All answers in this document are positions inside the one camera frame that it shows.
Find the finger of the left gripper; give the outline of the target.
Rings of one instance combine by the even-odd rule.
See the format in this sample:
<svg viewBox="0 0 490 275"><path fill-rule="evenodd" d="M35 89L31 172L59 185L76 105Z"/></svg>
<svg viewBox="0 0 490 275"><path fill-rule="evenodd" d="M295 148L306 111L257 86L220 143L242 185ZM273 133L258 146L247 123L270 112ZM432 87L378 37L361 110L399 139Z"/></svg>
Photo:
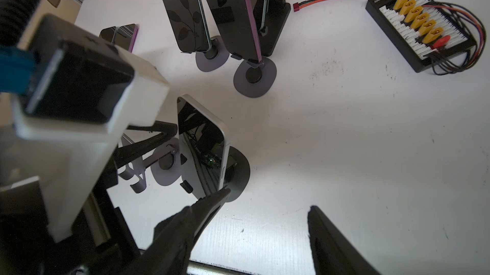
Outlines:
<svg viewBox="0 0 490 275"><path fill-rule="evenodd" d="M118 147L113 153L114 165L116 168L121 168L137 158L144 156L147 152L163 145L172 138L174 138L174 136L166 133L159 133L158 135L143 141Z"/></svg>
<svg viewBox="0 0 490 275"><path fill-rule="evenodd" d="M158 132L174 137L177 134L178 126L174 123L155 121L152 126L128 126L127 130Z"/></svg>

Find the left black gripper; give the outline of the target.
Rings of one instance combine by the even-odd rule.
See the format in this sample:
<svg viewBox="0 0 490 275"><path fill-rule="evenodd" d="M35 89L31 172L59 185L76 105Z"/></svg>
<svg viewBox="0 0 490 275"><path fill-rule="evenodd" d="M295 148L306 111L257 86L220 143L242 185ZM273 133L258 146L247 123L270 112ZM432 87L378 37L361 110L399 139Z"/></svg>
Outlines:
<svg viewBox="0 0 490 275"><path fill-rule="evenodd" d="M159 223L140 256L102 175L66 239L56 242L38 179L1 188L1 274L186 274L190 254L231 190L223 188Z"/></svg>

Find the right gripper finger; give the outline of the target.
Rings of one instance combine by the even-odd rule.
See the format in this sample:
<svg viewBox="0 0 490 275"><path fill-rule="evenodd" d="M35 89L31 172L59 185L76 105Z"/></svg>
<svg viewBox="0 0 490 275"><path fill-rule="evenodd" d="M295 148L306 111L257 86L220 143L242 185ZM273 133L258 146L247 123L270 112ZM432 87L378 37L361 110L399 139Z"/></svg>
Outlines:
<svg viewBox="0 0 490 275"><path fill-rule="evenodd" d="M317 206L308 212L310 248L316 274L378 274Z"/></svg>

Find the red-edged black phone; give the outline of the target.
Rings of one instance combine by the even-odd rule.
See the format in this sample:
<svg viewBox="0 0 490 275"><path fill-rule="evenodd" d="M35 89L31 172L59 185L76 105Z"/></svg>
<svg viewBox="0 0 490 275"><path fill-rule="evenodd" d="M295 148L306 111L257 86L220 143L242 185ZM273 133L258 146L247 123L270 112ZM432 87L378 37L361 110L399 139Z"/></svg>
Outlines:
<svg viewBox="0 0 490 275"><path fill-rule="evenodd" d="M230 54L252 63L262 61L254 9L258 0L206 0Z"/></svg>

